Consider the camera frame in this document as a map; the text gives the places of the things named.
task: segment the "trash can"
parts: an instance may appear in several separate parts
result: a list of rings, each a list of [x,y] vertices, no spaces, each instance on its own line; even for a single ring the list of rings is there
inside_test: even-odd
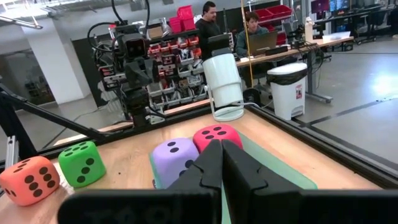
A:
[[[285,120],[304,114],[306,63],[290,63],[267,72],[275,114]]]

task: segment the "laptop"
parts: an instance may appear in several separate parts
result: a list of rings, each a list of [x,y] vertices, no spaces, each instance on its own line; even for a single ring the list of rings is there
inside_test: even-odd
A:
[[[249,36],[251,55],[262,55],[265,54],[266,50],[274,49],[276,47],[277,37],[277,31]]]

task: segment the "table leg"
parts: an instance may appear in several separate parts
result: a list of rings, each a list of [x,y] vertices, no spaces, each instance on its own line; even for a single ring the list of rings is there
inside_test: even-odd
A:
[[[306,92],[306,96],[316,99],[318,101],[324,102],[324,103],[330,103],[332,101],[332,97],[330,96],[323,96],[319,95],[316,93],[317,90],[317,77],[315,74],[312,74],[312,58],[315,57],[315,52],[311,51],[307,54],[307,68],[308,68],[308,75],[307,75],[307,81],[308,81],[308,88]]]

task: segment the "person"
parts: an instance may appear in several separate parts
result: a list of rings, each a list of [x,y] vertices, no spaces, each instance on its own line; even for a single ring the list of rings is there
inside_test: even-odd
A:
[[[206,47],[209,37],[222,34],[220,28],[216,24],[216,17],[216,4],[208,1],[203,5],[202,18],[195,24],[196,28],[199,30],[199,46],[203,61],[211,57],[211,50]]]
[[[248,28],[248,36],[265,34],[268,33],[268,29],[265,27],[259,26],[259,16],[255,12],[249,12],[246,14],[246,27]],[[238,34],[236,39],[235,52],[238,57],[248,57],[248,47],[246,42],[246,32],[242,31]],[[252,72],[255,73],[267,73],[269,69],[271,69],[273,65],[271,63],[261,63],[252,66]],[[252,80],[250,75],[250,68],[244,67],[240,69],[242,78],[244,83],[246,84],[246,88],[251,88]]]

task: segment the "metal frame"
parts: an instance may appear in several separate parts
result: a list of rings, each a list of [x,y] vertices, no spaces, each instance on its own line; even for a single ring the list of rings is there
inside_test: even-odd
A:
[[[79,133],[86,135],[87,137],[36,151],[25,129],[23,128],[21,122],[15,114],[15,111],[13,110],[11,104],[23,106],[23,109],[28,112],[39,115],[57,124],[61,124],[67,128],[73,129]],[[344,166],[350,168],[353,172],[362,175],[368,180],[374,182],[375,184],[387,189],[398,188],[397,177],[387,173],[381,168],[375,166],[374,164],[370,164],[364,159],[350,154],[337,143],[332,141],[326,141],[324,138],[320,138],[312,134],[305,128],[301,128],[297,125],[292,124],[291,122],[284,121],[267,109],[264,110],[253,106],[246,106],[246,109],[261,117],[262,119],[265,119],[268,122],[276,125],[280,129],[283,129],[286,133],[291,134],[295,138],[305,142],[309,146],[312,146],[314,149],[326,154],[328,157],[338,161]],[[26,159],[28,157],[37,155],[44,156],[47,159],[54,159],[58,157],[58,155],[63,151],[64,148],[72,146],[74,144],[78,144],[83,141],[91,140],[94,141],[97,146],[100,146],[210,113],[210,104],[208,103],[171,114],[170,116],[167,116],[166,121],[163,123],[153,124],[140,128],[132,128],[132,126],[127,126],[112,130],[107,133],[101,133],[99,131],[86,128],[84,126],[80,126],[73,121],[45,111],[36,105],[32,105],[26,102],[26,100],[21,97],[7,93],[7,91],[4,91],[4,89],[0,89],[0,125],[7,134],[7,136],[15,136],[19,141],[19,157],[21,159]],[[4,166],[5,162],[1,161],[0,172],[4,170]]]

